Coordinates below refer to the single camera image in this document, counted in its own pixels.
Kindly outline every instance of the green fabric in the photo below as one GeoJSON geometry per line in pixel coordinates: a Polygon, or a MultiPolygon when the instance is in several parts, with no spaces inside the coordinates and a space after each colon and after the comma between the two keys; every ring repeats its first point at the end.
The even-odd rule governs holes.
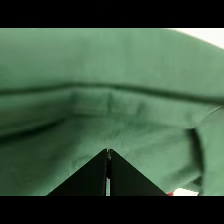
{"type": "Polygon", "coordinates": [[[104,148],[165,192],[224,195],[224,51],[165,29],[0,29],[0,195],[47,195],[104,148]]]}

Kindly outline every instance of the green cloth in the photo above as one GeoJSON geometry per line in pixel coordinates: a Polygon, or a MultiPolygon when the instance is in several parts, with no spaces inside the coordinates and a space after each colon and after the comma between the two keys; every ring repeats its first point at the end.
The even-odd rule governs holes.
{"type": "Polygon", "coordinates": [[[224,195],[224,51],[165,29],[0,29],[0,195],[47,195],[104,148],[163,191],[224,195]]]}

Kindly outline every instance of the wrinkled fabric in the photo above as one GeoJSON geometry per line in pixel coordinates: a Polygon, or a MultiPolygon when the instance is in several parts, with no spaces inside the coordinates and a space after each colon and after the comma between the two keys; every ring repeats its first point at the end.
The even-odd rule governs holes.
{"type": "Polygon", "coordinates": [[[224,195],[224,52],[165,29],[0,29],[0,195],[47,195],[104,148],[163,191],[224,195]]]}

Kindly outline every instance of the green garment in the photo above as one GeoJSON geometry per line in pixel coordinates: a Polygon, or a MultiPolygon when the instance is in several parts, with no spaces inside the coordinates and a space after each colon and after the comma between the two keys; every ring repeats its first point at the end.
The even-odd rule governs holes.
{"type": "Polygon", "coordinates": [[[47,195],[104,148],[163,191],[224,195],[224,51],[165,29],[0,29],[0,195],[47,195]]]}

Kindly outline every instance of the green towel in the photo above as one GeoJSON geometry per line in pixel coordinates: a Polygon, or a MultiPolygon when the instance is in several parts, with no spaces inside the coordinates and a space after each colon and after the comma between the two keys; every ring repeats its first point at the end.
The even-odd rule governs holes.
{"type": "Polygon", "coordinates": [[[0,29],[0,195],[47,195],[104,148],[165,192],[224,195],[224,51],[165,29],[0,29]]]}

